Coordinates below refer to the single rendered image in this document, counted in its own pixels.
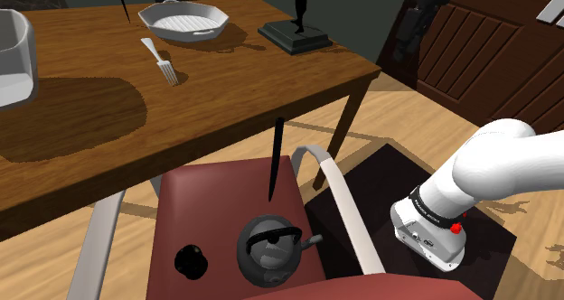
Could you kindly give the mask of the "white square container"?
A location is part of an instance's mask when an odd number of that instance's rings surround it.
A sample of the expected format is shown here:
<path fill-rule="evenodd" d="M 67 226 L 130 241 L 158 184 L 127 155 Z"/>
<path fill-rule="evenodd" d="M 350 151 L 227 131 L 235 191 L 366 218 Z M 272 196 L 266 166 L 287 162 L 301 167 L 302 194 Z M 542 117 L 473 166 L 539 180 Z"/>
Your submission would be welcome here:
<path fill-rule="evenodd" d="M 0 9 L 0 110 L 31 102 L 38 90 L 33 25 L 14 9 Z"/>

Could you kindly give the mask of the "dark robot stand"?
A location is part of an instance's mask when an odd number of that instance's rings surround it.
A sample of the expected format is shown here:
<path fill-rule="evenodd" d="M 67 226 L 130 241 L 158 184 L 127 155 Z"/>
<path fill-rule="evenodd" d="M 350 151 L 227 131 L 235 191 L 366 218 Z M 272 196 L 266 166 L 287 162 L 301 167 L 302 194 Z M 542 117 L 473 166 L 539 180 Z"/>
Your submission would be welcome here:
<path fill-rule="evenodd" d="M 462 264 L 443 272 L 398 241 L 390 220 L 392 203 L 406 197 L 430 174 L 392 145 L 386 144 L 344 176 L 352 197 L 381 257 L 393 274 L 457 280 L 484 300 L 493 300 L 516 237 L 479 211 L 469 210 Z M 362 270 L 329 189 L 305 205 L 314 234 L 324 240 L 317 246 L 325 276 L 358 276 Z"/>

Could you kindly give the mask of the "white grill pan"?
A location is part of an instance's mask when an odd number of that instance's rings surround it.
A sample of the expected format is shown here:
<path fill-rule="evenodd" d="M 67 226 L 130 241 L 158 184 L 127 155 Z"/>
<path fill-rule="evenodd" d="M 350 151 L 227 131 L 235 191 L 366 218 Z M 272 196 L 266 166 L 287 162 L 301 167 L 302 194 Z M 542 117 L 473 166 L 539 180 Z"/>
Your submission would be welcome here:
<path fill-rule="evenodd" d="M 216 6 L 176 0 L 150 5 L 138 15 L 155 36 L 176 42 L 214 39 L 229 22 Z"/>

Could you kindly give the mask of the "black figure on dark base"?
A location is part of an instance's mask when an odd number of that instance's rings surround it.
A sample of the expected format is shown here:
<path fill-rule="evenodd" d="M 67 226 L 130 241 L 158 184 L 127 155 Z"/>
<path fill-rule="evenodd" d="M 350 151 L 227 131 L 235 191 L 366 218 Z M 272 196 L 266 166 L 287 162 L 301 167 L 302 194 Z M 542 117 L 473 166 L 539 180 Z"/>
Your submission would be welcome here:
<path fill-rule="evenodd" d="M 329 47 L 333 42 L 328 35 L 314 27 L 304 26 L 307 0 L 294 0 L 296 18 L 265 23 L 258 33 L 290 55 Z"/>

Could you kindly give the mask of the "brown wooden table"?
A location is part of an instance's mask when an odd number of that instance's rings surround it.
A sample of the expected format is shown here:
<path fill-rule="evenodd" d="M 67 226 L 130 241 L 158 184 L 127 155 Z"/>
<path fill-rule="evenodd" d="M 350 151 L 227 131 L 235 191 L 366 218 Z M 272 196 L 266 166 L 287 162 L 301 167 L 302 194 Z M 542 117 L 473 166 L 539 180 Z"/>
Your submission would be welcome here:
<path fill-rule="evenodd" d="M 347 132 L 379 68 L 336 46 L 291 56 L 259 35 L 284 14 L 261 0 L 220 0 L 214 40 L 159 42 L 171 86 L 128 9 L 30 11 L 39 91 L 0 111 L 0 241 L 339 98 Z"/>

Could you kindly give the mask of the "black round knob-shaped object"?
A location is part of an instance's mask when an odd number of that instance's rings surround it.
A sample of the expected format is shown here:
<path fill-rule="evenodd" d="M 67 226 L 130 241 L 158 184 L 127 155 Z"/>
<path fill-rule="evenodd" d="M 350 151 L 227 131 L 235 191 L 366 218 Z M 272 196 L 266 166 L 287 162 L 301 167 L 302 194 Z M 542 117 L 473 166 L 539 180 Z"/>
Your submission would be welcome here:
<path fill-rule="evenodd" d="M 191 280 L 201 278 L 208 269 L 208 260 L 202 250 L 193 245 L 179 249 L 174 258 L 175 269 Z"/>

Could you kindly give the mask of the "white fork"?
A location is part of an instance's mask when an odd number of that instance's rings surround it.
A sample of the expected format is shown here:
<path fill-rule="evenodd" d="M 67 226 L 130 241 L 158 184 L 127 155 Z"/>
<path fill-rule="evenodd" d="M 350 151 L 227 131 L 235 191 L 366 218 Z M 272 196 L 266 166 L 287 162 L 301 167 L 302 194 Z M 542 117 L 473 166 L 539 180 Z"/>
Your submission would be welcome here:
<path fill-rule="evenodd" d="M 161 70 L 161 72 L 164 74 L 167 82 L 171 86 L 177 85 L 179 83 L 179 81 L 176 77 L 172 63 L 170 61 L 166 61 L 166 60 L 161 58 L 161 56 L 159 55 L 159 53 L 157 52 L 157 50 L 154 46 L 153 41 L 150 38 L 142 38 L 141 42 L 155 56 L 156 64 L 159 67 L 159 69 Z"/>

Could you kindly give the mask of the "brown panelled wooden door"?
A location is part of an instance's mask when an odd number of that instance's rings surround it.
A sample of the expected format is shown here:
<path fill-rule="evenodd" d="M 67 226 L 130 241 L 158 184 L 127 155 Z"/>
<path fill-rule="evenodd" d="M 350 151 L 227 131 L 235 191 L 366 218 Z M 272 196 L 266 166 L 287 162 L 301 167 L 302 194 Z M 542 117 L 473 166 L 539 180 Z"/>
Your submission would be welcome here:
<path fill-rule="evenodd" d="M 414 7 L 431 8 L 428 27 L 397 62 Z M 564 0 L 405 0 L 378 63 L 477 126 L 516 118 L 539 134 L 564 130 Z"/>

